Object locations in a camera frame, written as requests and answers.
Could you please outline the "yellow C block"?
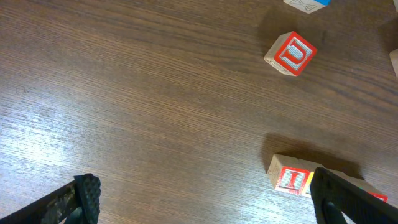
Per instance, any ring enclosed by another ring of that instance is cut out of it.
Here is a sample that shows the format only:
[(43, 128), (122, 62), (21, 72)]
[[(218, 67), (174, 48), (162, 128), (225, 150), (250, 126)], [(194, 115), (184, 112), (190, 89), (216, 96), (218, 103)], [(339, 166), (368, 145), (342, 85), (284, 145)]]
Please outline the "yellow C block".
[(308, 170), (310, 173), (309, 173), (309, 176), (308, 176), (308, 178), (307, 178), (307, 180), (305, 182), (305, 185), (303, 187), (301, 195), (304, 196), (304, 197), (310, 198), (311, 197), (310, 185), (312, 183), (312, 179), (313, 179), (313, 175), (315, 173), (315, 169), (317, 167), (323, 167), (323, 165), (321, 165), (319, 163), (316, 163), (316, 162), (306, 161), (306, 160), (302, 160), (302, 163), (304, 164), (306, 170)]

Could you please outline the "red I block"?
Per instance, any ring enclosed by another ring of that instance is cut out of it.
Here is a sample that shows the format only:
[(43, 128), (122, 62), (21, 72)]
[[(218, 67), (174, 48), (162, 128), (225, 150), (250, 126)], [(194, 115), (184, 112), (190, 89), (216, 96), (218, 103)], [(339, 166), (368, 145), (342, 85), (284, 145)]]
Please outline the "red I block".
[(274, 154), (267, 175), (274, 190), (300, 195), (310, 171), (294, 157)]

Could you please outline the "red A block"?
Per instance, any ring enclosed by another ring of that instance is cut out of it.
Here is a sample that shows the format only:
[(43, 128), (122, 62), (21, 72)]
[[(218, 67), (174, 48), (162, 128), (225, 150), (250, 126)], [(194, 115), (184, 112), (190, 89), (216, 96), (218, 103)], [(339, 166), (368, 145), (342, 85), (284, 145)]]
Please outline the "red A block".
[(361, 189), (363, 189), (367, 193), (375, 196), (376, 198), (382, 200), (383, 202), (387, 202), (388, 201), (388, 196), (387, 195), (383, 194), (381, 191), (379, 191), (378, 189), (376, 189), (375, 187), (373, 187), (372, 185), (370, 185), (366, 181), (359, 182), (358, 187), (360, 187)]

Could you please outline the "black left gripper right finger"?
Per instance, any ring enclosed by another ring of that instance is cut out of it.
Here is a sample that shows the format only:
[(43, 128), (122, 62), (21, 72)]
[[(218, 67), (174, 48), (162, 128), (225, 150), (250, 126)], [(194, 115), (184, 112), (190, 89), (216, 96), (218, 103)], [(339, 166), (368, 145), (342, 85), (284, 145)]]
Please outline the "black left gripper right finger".
[(318, 224), (397, 224), (397, 209), (323, 167), (310, 185)]

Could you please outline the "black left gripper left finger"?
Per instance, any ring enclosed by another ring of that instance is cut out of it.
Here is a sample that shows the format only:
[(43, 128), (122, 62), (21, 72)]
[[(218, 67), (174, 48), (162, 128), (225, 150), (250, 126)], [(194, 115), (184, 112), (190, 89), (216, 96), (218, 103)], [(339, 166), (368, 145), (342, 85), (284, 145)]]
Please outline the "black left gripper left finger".
[(100, 186), (100, 179), (93, 174), (76, 175), (70, 183), (2, 218), (1, 223), (97, 224)]

